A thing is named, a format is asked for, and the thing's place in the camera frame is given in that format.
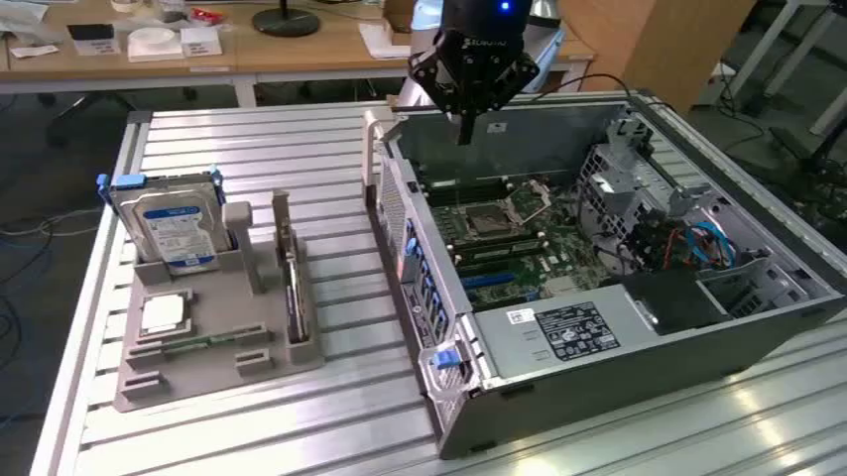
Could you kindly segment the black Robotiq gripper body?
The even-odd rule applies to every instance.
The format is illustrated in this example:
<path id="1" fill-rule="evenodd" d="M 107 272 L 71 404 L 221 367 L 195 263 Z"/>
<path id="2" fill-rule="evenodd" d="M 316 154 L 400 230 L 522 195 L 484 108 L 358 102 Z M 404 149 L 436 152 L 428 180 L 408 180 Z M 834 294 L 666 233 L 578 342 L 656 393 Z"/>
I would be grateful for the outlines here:
<path id="1" fill-rule="evenodd" d="M 464 109 L 464 76 L 478 58 L 513 58 L 524 51 L 528 1 L 446 1 L 433 48 L 458 83 Z"/>

